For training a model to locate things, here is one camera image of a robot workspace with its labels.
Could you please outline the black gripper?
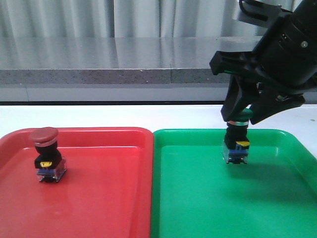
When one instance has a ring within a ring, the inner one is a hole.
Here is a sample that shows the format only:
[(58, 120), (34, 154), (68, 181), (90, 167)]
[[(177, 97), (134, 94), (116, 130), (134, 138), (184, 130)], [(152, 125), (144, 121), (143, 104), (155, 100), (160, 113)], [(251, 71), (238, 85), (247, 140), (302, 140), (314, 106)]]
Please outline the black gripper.
[[(304, 0), (293, 13), (279, 15), (251, 52), (217, 51), (210, 66), (214, 75), (232, 75), (221, 108), (224, 121), (251, 104), (253, 125), (300, 107), (305, 98), (299, 93), (317, 88), (317, 2)], [(256, 82), (272, 87), (259, 94)]]

